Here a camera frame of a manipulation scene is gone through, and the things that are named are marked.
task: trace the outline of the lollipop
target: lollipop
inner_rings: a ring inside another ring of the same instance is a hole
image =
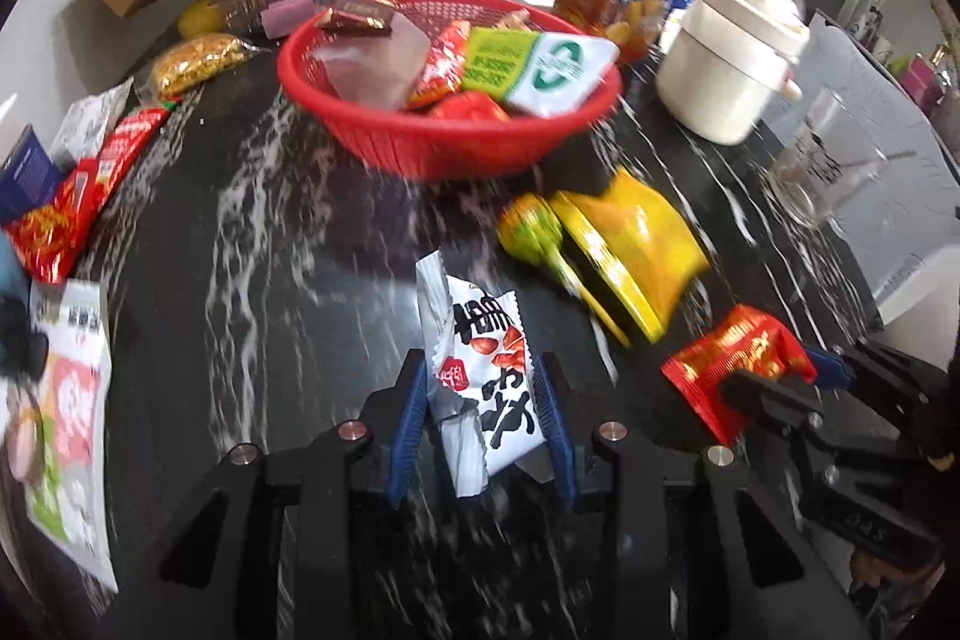
[[[613,322],[560,253],[563,228],[557,215],[553,214],[550,205],[541,196],[523,194],[507,205],[496,225],[496,236],[503,249],[518,261],[533,266],[540,266],[541,263],[548,266],[571,296],[587,302],[620,343],[630,347],[627,335]]]

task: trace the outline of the basket rim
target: basket rim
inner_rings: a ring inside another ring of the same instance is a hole
[[[438,1],[447,4],[474,4],[476,6],[485,6],[488,8],[503,11],[504,14],[525,9],[530,12],[530,20],[534,25],[544,30],[556,33],[570,33],[583,36],[584,33],[575,28],[565,20],[561,20],[554,15],[541,12],[538,9],[519,4],[512,0],[388,0],[388,1]],[[368,130],[389,131],[392,134],[415,134],[421,135],[427,133],[438,140],[438,137],[450,137],[462,140],[464,130],[469,129],[475,137],[479,139],[509,140],[510,138],[529,138],[538,133],[549,135],[551,137],[559,135],[568,135],[589,128],[594,122],[603,119],[620,97],[623,90],[623,82],[620,78],[620,72],[616,65],[610,66],[602,77],[602,81],[596,90],[589,95],[589,98],[574,112],[553,116],[553,118],[537,118],[536,116],[524,115],[514,116],[512,121],[506,124],[496,119],[472,119],[472,121],[449,121],[448,119],[429,118],[424,115],[407,113],[402,110],[380,110],[361,107],[349,101],[332,95],[323,94],[314,89],[304,78],[301,77],[296,69],[296,60],[301,52],[306,49],[307,43],[313,33],[313,23],[320,15],[316,15],[311,20],[301,25],[294,33],[290,35],[283,47],[280,49],[280,56],[277,57],[277,74],[280,78],[280,84],[288,97],[297,105],[309,112],[320,116],[321,121],[326,121],[325,115],[333,111],[333,114],[342,119],[344,116],[351,116],[358,126],[365,126]]]

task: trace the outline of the silver screw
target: silver screw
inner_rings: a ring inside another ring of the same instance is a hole
[[[619,421],[607,421],[607,423],[602,423],[597,431],[600,432],[600,437],[606,439],[607,442],[617,442],[618,440],[627,437],[627,427]]]
[[[728,467],[733,464],[733,451],[726,445],[712,445],[707,448],[707,458],[718,467]]]
[[[337,427],[337,434],[340,439],[349,439],[354,442],[367,436],[367,425],[363,421],[344,421]]]
[[[256,449],[256,445],[248,442],[241,442],[230,449],[230,461],[237,466],[253,464],[258,458],[260,458],[260,452]]]

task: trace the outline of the green logo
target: green logo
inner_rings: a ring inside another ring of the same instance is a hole
[[[584,73],[581,65],[584,49],[576,42],[560,42],[536,62],[534,88],[538,91],[555,91],[580,79]]]

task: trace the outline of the marble tabletop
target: marble tabletop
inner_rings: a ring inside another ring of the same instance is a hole
[[[744,145],[717,148],[673,121],[649,70],[626,77],[616,116],[592,132],[522,175],[455,184],[367,170],[285,100],[267,55],[181,104],[78,269],[109,297],[106,485],[121,588],[136,553],[229,447],[304,445],[394,382],[421,346],[414,263],[435,248],[451,274],[516,290],[532,348],[556,352],[574,387],[616,388],[628,426],[689,451],[709,432],[659,366],[734,304],[769,311],[816,346],[866,332],[874,305],[846,244],[790,223],[765,189],[773,134],[760,126]],[[598,194],[617,166],[664,194],[712,266],[666,336],[629,350],[598,339],[584,308],[506,257],[494,234],[517,194]],[[19,520],[38,595],[65,637],[88,636],[109,592]],[[416,489],[405,524],[392,558],[360,576],[370,636],[584,636],[599,527],[560,517],[522,473],[502,473],[452,509]],[[295,528],[290,514],[285,550]],[[281,636],[289,579],[282,566]]]

